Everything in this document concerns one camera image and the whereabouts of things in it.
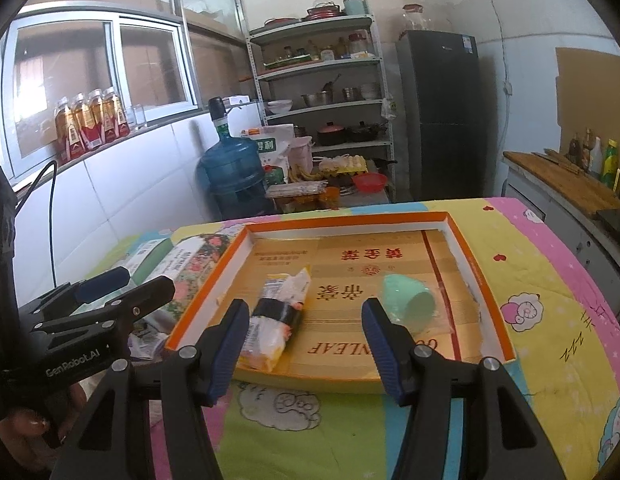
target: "black stove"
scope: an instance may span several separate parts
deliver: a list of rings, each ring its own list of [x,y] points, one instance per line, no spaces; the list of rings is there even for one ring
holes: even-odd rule
[[[601,220],[603,228],[620,245],[620,209],[602,209],[597,211],[597,216]]]

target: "refrigerator sticker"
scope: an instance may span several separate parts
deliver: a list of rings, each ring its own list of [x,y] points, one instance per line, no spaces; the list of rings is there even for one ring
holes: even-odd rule
[[[474,51],[472,50],[472,38],[470,38],[470,36],[463,37],[463,48],[468,54],[474,53]]]

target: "red basket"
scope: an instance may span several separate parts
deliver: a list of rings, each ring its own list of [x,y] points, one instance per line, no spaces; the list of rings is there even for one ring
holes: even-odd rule
[[[388,183],[388,177],[381,173],[363,173],[353,176],[352,181],[362,193],[378,193]]]

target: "blue gripper pad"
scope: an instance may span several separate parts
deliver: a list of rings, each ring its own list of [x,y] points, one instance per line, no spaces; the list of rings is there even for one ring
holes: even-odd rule
[[[74,292],[77,304],[92,303],[124,287],[130,281],[130,273],[125,267],[116,267],[103,274],[82,282]]]
[[[218,328],[225,331],[212,362],[207,396],[212,402],[223,396],[232,380],[234,367],[241,354],[245,336],[250,327],[250,310],[243,300],[234,300]]]
[[[415,387],[410,359],[415,344],[410,332],[391,323],[376,298],[363,302],[361,323],[385,392],[399,406],[406,405]]]

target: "electrical cord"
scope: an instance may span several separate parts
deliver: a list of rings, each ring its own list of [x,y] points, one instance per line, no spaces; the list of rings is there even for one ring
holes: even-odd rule
[[[510,84],[510,70],[508,69],[508,62],[506,59],[506,42],[503,37],[503,23],[501,22],[501,17],[499,16],[499,13],[497,12],[497,6],[495,5],[494,0],[490,0],[490,3],[492,4],[492,10],[494,10],[494,15],[497,17],[497,22],[499,23],[499,33],[501,36],[501,54],[503,55],[503,70],[505,73],[505,82],[504,82],[503,91],[506,94],[506,118],[503,124],[503,130],[500,131],[499,136],[497,138],[496,155],[498,157],[499,153],[503,149],[503,144],[505,143],[506,136],[508,134],[508,126],[510,125],[510,97],[511,96],[510,96],[510,91],[508,90],[509,87],[506,87],[507,85]],[[499,115],[497,114],[497,127],[498,126],[499,126]]]
[[[30,187],[27,189],[27,193],[23,197],[23,200],[21,200],[21,202],[19,202],[18,205],[16,206],[16,211],[14,213],[14,216],[18,215],[21,209],[23,209],[23,206],[27,202],[27,199],[30,198],[30,195],[32,195],[34,190],[37,188],[38,183],[43,178],[43,175],[51,167],[53,167],[54,169],[52,170],[52,187],[50,188],[50,211],[49,211],[48,218],[49,218],[49,224],[50,224],[50,229],[49,229],[50,231],[50,264],[52,266],[52,282],[54,283],[54,288],[56,288],[56,269],[54,268],[54,243],[52,241],[52,200],[54,199],[54,186],[56,185],[56,173],[58,171],[59,165],[55,160],[51,160],[50,162],[48,162],[45,165],[45,167],[40,171],[40,173],[36,176],[33,183],[30,184]]]

